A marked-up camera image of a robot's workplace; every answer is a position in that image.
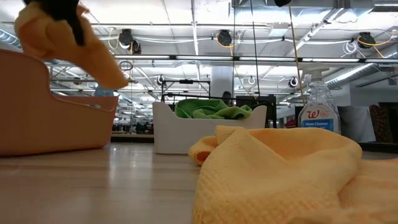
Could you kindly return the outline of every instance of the white plastic bin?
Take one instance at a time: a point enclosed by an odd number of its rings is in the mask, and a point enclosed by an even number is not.
[[[213,136],[217,125],[264,128],[267,107],[258,106],[244,120],[179,118],[165,103],[153,103],[155,153],[188,154],[189,148],[205,136]]]

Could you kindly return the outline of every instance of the bottle label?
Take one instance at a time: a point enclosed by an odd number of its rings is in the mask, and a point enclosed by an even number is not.
[[[302,113],[302,128],[322,128],[335,132],[339,130],[336,115],[328,105],[312,105]]]
[[[335,131],[335,124],[333,119],[315,119],[306,120],[301,124],[303,128],[323,128],[329,131]]]

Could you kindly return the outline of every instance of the spray bottle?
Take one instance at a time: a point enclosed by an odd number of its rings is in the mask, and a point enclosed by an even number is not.
[[[341,134],[340,116],[322,72],[329,68],[322,63],[301,66],[303,75],[311,75],[310,97],[298,116],[301,128],[323,128]]]

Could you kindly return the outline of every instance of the wooden table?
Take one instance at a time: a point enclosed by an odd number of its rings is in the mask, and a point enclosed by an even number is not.
[[[200,168],[152,150],[0,158],[0,223],[190,223]]]

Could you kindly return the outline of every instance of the green cloth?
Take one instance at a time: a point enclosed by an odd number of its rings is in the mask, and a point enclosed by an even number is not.
[[[229,107],[222,100],[186,99],[175,105],[175,114],[180,118],[246,119],[251,112],[249,106]]]

